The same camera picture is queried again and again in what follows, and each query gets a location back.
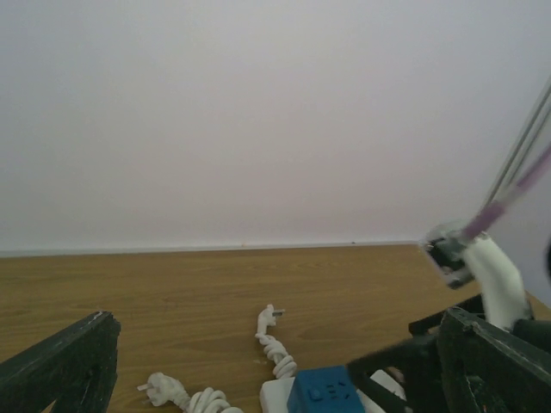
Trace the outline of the blue cube socket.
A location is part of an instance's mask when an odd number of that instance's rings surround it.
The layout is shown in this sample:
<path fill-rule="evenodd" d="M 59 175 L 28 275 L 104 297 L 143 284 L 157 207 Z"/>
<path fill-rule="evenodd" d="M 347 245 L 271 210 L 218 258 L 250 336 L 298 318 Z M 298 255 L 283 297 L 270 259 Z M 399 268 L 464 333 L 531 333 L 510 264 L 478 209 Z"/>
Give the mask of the blue cube socket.
<path fill-rule="evenodd" d="M 289 413 L 364 413 L 345 366 L 299 371 L 294 377 Z"/>

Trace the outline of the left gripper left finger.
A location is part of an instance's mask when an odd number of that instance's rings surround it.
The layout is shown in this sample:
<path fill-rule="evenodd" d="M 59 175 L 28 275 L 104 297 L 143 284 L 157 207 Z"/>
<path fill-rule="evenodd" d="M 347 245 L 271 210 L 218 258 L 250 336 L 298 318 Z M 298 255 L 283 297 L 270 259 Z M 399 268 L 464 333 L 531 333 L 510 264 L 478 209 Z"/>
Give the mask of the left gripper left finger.
<path fill-rule="evenodd" d="M 1 411 L 105 412 L 121 325 L 98 311 L 1 363 Z"/>

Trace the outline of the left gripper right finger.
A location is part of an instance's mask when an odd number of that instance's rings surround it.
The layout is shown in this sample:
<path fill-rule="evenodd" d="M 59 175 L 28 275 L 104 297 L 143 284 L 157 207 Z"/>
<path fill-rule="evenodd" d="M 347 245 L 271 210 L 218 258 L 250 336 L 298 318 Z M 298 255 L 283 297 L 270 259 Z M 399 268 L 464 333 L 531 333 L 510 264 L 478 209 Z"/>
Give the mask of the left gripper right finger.
<path fill-rule="evenodd" d="M 443 392 L 451 412 L 549 412 L 550 322 L 536 321 L 536 339 L 480 329 L 439 340 Z"/>

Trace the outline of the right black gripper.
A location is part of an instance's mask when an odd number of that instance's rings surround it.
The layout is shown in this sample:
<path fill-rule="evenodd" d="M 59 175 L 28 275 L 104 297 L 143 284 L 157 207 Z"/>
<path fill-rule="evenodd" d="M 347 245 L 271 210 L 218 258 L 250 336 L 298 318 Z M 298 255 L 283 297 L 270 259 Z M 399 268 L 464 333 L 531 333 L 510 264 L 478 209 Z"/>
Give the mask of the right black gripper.
<path fill-rule="evenodd" d="M 382 412 L 442 412 L 439 340 L 475 336 L 490 330 L 521 340 L 536 339 L 536 321 L 523 295 L 499 298 L 479 294 L 455 307 L 408 325 L 412 337 L 350 361 L 346 365 L 352 384 L 368 398 L 368 406 Z M 429 334 L 436 328 L 435 334 Z"/>

